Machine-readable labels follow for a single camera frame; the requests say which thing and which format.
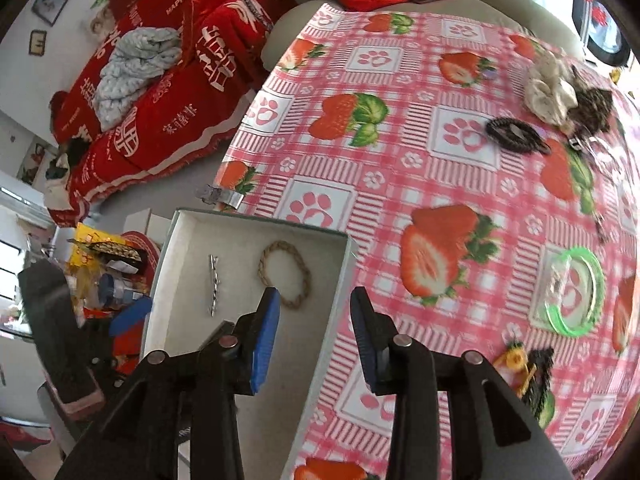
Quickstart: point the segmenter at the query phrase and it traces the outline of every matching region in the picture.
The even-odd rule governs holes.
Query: sofa
[[[337,0],[310,0],[291,9],[278,20],[262,50],[261,58],[265,69],[274,69],[306,22],[325,3],[345,10]],[[577,33],[532,0],[440,0],[426,4],[396,4],[380,10],[434,12],[492,23],[539,38],[564,49],[575,59],[584,59],[582,43]]]

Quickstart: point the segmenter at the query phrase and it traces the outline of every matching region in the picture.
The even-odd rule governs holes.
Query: pink checkered tablecloth
[[[216,180],[246,194],[241,213],[350,234],[360,247],[356,284],[400,332],[433,351],[477,349],[494,359],[515,338],[527,350],[552,346],[555,412],[546,433],[569,469],[596,462],[593,474],[640,399],[640,337],[630,322],[636,192],[576,166],[559,131],[525,110],[523,79],[539,47],[465,18],[323,6],[258,92]],[[606,79],[578,69],[614,91],[605,138],[629,153],[640,139],[638,111]],[[498,116],[533,124],[552,155],[500,150],[481,133]],[[632,174],[635,162],[625,157]],[[457,206],[437,209],[447,205]],[[593,211],[605,218],[604,246]],[[433,225],[449,227],[438,233]],[[438,242],[456,229],[466,234],[467,254]],[[540,311],[541,269],[573,246],[594,251],[607,282],[600,323],[578,339],[550,330]],[[434,262],[426,280],[420,254]],[[571,280],[568,316],[584,303],[580,276]],[[303,421],[298,463],[315,456],[383,475],[393,412],[392,396],[366,388],[345,308],[314,416]],[[448,479],[444,395],[440,415]]]

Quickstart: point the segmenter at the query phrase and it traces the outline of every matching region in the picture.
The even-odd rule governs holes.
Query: white box
[[[223,320],[235,322],[253,312],[264,291],[258,261],[276,240],[298,249],[311,272],[312,291],[299,310],[281,307],[260,392],[255,397],[236,396],[247,480],[288,479],[292,473],[353,288],[356,242],[344,233],[274,219],[178,210],[156,270],[154,307],[143,337],[143,355],[155,349],[171,356],[193,352]],[[219,257],[221,282],[213,317],[209,254]],[[302,277],[290,255],[273,253],[267,272],[286,298],[302,290]],[[189,451],[189,443],[180,446],[187,462]]]

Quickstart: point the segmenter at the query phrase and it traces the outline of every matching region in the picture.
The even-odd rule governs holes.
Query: small framed picture
[[[66,0],[36,0],[31,10],[36,16],[53,26],[65,4]]]
[[[46,30],[32,30],[29,38],[29,54],[32,56],[44,56],[44,44],[46,41]]]

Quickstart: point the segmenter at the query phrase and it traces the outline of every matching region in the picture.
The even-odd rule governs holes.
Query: green bracelet
[[[557,262],[564,264],[570,258],[582,260],[589,270],[591,282],[593,283],[593,292],[591,295],[591,304],[580,326],[571,328],[567,325],[557,304],[549,304],[545,302],[546,318],[551,323],[553,329],[560,335],[567,337],[580,337],[588,334],[591,329],[600,320],[602,315],[602,305],[604,303],[605,281],[604,274],[600,262],[590,250],[584,247],[574,247],[558,256]]]

